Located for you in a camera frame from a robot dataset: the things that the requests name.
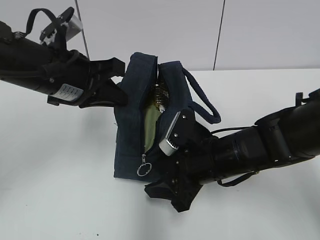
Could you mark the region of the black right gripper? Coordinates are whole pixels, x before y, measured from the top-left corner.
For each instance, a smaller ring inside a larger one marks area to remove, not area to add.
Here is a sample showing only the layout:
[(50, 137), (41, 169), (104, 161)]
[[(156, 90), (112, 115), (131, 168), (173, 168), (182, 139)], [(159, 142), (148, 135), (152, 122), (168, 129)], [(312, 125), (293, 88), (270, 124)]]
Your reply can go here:
[(182, 147), (155, 165), (159, 179), (145, 185), (150, 198), (170, 201), (181, 213), (188, 211), (203, 185), (214, 182), (214, 139), (205, 139)]

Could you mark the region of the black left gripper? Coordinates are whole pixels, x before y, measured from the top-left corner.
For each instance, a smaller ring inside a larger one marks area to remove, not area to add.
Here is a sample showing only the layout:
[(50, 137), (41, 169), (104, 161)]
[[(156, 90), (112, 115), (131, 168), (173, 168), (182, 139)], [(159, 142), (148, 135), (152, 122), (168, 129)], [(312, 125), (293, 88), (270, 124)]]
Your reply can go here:
[(116, 107), (128, 104), (128, 95), (112, 78), (125, 74), (125, 63), (115, 57), (90, 61), (77, 50), (41, 51), (41, 75), (47, 79), (47, 103), (79, 108)]

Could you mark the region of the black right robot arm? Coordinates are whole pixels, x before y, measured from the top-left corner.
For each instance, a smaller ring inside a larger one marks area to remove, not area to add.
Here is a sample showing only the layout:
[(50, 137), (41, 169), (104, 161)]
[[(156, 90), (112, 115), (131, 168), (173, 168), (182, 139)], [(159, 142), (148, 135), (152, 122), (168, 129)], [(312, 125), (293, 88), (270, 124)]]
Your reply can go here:
[(159, 179), (144, 190), (165, 199), (177, 212), (190, 209), (202, 186), (216, 182), (233, 187), (259, 172), (282, 168), (320, 154), (320, 92), (295, 95), (295, 104), (218, 137), (198, 123), (188, 109), (174, 117), (155, 165)]

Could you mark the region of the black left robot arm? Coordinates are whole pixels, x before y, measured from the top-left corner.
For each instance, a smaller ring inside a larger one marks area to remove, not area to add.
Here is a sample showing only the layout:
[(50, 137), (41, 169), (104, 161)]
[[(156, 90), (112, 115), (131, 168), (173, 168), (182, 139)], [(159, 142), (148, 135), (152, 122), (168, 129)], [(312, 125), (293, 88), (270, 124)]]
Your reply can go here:
[(112, 80), (125, 75), (125, 63), (115, 57), (90, 61), (77, 50), (61, 59), (57, 50), (19, 38), (9, 25), (0, 23), (1, 81), (47, 95), (59, 106), (116, 107), (128, 95)]

